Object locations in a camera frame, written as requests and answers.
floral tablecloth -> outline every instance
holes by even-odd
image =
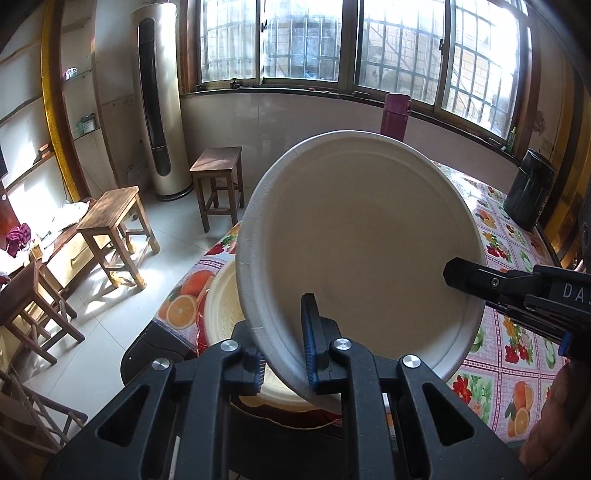
[[[539,234],[522,230],[504,211],[503,193],[435,165],[474,215],[489,267],[531,272],[536,264],[553,264]],[[215,274],[235,255],[238,230],[239,225],[234,226],[187,272],[153,318],[197,353],[208,347],[203,324],[206,293]],[[557,345],[487,307],[470,353],[448,384],[502,440],[525,440],[564,365],[557,351]]]

wooden stool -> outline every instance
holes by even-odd
[[[41,296],[39,284],[53,298],[53,304],[49,304]],[[37,305],[43,312],[38,319],[34,319],[27,311],[31,303]],[[84,340],[84,335],[70,325],[66,314],[76,318],[75,310],[49,285],[42,275],[39,275],[39,263],[37,262],[31,262],[23,268],[8,283],[0,296],[0,326],[6,327],[6,330],[18,338],[25,347],[42,356],[52,365],[57,363],[57,359],[47,350],[59,339],[70,334],[78,343]],[[31,326],[29,335],[13,324],[19,315]],[[55,321],[61,327],[61,330],[53,336],[45,329],[50,320]],[[42,345],[39,344],[39,335],[46,338]]]
[[[139,222],[142,224],[141,230],[127,230],[125,226],[125,216],[132,208],[135,208],[138,214]],[[121,279],[113,272],[122,271],[129,272],[139,288],[143,290],[146,287],[144,279],[139,274],[138,265],[143,260],[148,247],[152,249],[152,252],[157,254],[160,252],[160,245],[148,223],[144,207],[139,199],[138,187],[127,187],[105,192],[94,207],[78,223],[77,231],[82,234],[90,251],[92,251],[99,265],[103,268],[115,287],[121,284]],[[105,258],[105,253],[109,245],[104,249],[100,249],[96,243],[95,235],[109,235],[111,238],[115,247],[115,257],[111,262],[107,262]],[[135,253],[135,247],[129,238],[131,235],[145,235],[148,239],[148,243],[141,252],[137,263],[134,263],[131,259],[131,255]],[[123,261],[123,266],[118,265],[119,259]]]
[[[209,215],[231,215],[232,225],[238,223],[238,211],[236,210],[235,189],[240,192],[240,208],[244,207],[244,185],[242,184],[242,147],[208,148],[193,164],[190,171],[194,173],[197,185],[197,201],[201,211],[203,229],[209,232]],[[232,180],[232,170],[236,167],[238,183]],[[218,186],[216,178],[226,179],[226,184]],[[201,179],[209,179],[212,194],[207,203],[203,196]],[[230,200],[230,208],[219,208],[219,190],[227,190]]]

pink thermos bottle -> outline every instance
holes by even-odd
[[[395,140],[404,141],[408,116],[410,115],[411,99],[402,93],[389,93],[384,103],[382,114],[382,127],[379,132],[382,135]]]

window sill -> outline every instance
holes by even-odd
[[[200,92],[194,93],[184,93],[181,94],[182,97],[192,96],[192,95],[218,95],[221,93],[290,93],[292,95],[309,95],[309,96],[319,96],[325,98],[333,98],[336,100],[349,100],[352,102],[364,103],[366,105],[372,105],[379,108],[384,108],[384,102],[376,99],[371,98],[363,98],[356,95],[350,95],[348,93],[337,93],[337,92],[330,92],[327,90],[316,90],[316,89],[303,89],[303,88],[288,88],[288,87],[271,87],[271,86],[253,86],[253,87],[240,87],[237,89],[218,89],[218,90],[202,90]],[[512,164],[519,166],[521,164],[521,160],[509,155],[506,152],[503,152],[499,147],[496,145],[492,145],[488,143],[485,139],[481,137],[477,137],[461,128],[458,128],[454,125],[450,125],[447,122],[444,122],[438,118],[433,117],[424,112],[417,111],[413,109],[411,111],[411,116],[413,118],[417,118],[424,122],[429,122],[430,124],[437,125],[438,127],[445,128],[451,132],[454,132],[457,135],[461,135],[469,140],[472,140],[479,145],[488,148],[489,150],[493,151],[497,155],[503,157],[505,160],[510,161]]]

window frame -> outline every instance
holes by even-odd
[[[228,90],[236,88],[278,88],[278,89],[292,89],[292,90],[307,90],[330,92],[336,94],[346,95],[349,98],[359,98],[363,100],[375,100],[383,102],[386,95],[389,93],[385,90],[374,89],[359,85],[359,76],[361,73],[361,49],[363,40],[363,23],[364,15],[363,8],[365,0],[343,0],[342,11],[342,26],[341,26],[341,45],[340,45],[340,59],[339,59],[339,78],[336,82],[329,82],[326,80],[313,79],[292,79],[292,78],[270,78],[262,77],[263,65],[261,65],[261,4],[264,0],[256,0],[255,13],[255,28],[257,28],[257,35],[255,35],[255,77],[250,79],[227,79],[214,80],[210,82],[202,82],[201,73],[201,32],[200,32],[200,10],[202,8],[201,2],[195,0],[181,0],[181,23],[184,21],[185,25],[181,25],[181,43],[187,41],[185,52],[193,50],[193,55],[188,55],[189,65],[193,65],[196,72],[189,75],[188,80],[195,80],[195,84],[185,84],[183,82],[184,93],[201,92],[204,90]],[[518,22],[519,30],[519,72],[514,82],[517,84],[517,92],[515,96],[515,104],[512,111],[511,123],[509,125],[509,132],[513,127],[518,127],[517,139],[515,145],[523,145],[524,138],[529,138],[531,131],[524,131],[523,126],[529,126],[531,117],[535,116],[533,105],[535,102],[524,102],[525,93],[528,90],[539,92],[540,72],[536,70],[532,72],[532,51],[537,51],[537,45],[533,43],[537,40],[537,29],[535,28],[535,21],[533,21],[534,12],[531,7],[527,6],[528,13],[523,13],[519,8],[515,7],[507,0],[488,0],[488,2],[509,10]],[[445,3],[445,19],[443,32],[443,52],[441,55],[441,70],[439,81],[437,83],[437,94],[434,105],[413,99],[412,110],[420,114],[427,115],[444,124],[451,125],[471,135],[475,135],[486,142],[498,144],[498,148],[507,145],[507,139],[496,135],[490,130],[464,118],[449,112],[443,108],[443,103],[449,94],[449,81],[451,77],[450,57],[455,47],[455,16],[456,16],[456,1],[444,0]],[[187,29],[186,24],[188,18],[194,18],[194,27],[190,30],[194,31],[194,35],[185,35],[183,38],[183,27]],[[183,71],[182,64],[185,59],[181,58],[181,72]],[[537,82],[538,88],[532,88],[532,84]],[[518,158],[525,154],[523,148],[514,149],[514,155]]]

